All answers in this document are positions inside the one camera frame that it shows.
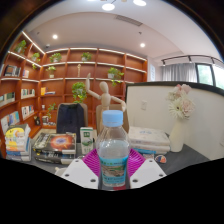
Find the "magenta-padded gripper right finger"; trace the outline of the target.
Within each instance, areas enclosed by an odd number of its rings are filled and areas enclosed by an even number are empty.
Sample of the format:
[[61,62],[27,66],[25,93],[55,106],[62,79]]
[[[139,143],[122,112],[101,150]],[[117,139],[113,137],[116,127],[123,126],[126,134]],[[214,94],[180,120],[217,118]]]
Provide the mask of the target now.
[[128,178],[131,189],[146,186],[165,176],[166,174],[154,159],[145,159],[134,149],[130,150],[128,158]]

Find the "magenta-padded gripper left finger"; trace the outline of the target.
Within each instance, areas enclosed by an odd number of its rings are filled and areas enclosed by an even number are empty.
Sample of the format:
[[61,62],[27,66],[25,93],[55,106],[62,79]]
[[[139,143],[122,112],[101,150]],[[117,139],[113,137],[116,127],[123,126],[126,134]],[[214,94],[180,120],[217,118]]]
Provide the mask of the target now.
[[97,150],[93,149],[83,159],[74,159],[62,174],[62,178],[84,188],[97,189],[100,172]]

